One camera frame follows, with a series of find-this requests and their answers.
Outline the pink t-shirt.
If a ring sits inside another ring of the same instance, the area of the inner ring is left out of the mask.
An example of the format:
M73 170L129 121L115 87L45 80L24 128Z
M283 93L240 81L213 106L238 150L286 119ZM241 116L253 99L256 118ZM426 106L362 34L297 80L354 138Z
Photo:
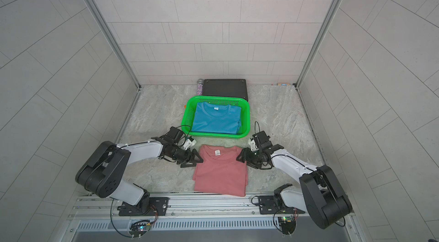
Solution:
M240 147L202 145L203 163L196 165L193 180L196 192L244 197L248 185L246 162L237 160Z

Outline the green plastic basket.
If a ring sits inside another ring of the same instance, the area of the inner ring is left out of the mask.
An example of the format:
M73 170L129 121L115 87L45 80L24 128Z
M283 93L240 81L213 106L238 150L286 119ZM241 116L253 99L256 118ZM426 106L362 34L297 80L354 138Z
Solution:
M192 124L196 106L199 102L208 102L217 105L234 105L241 107L241 128L237 134L222 134L222 133L201 133L192 131ZM214 97L214 96L194 96L187 102L184 117L182 119L181 129L187 135L195 137L219 137L227 139L240 139L248 135L251 130L250 121L250 105L240 98L234 97Z

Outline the blue t-shirt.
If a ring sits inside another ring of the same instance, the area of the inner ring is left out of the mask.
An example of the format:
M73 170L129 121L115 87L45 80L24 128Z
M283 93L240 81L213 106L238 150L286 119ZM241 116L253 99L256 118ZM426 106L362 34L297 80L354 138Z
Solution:
M241 107L199 102L192 131L201 133L237 134L241 128Z

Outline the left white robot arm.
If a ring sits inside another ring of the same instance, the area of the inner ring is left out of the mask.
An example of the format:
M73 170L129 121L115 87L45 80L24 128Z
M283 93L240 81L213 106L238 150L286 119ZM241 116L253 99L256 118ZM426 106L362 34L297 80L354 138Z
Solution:
M104 141L79 169L75 181L100 198L121 201L117 208L120 216L164 216L169 198L151 197L146 189L124 179L125 170L147 159L165 160L181 168L195 167L203 163L203 158L194 145L195 140L178 127L142 143L118 146Z

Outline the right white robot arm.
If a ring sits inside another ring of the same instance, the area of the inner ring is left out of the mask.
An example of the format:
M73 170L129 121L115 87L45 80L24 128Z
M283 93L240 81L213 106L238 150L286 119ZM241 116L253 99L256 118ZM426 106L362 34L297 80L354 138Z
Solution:
M321 229L345 221L345 216L353 212L352 203L331 167L317 167L293 156L283 146L272 144L264 131L251 137L249 147L242 149L237 161L259 170L279 169L299 183L300 193L291 189L290 184L275 190L274 206L278 211L304 211Z

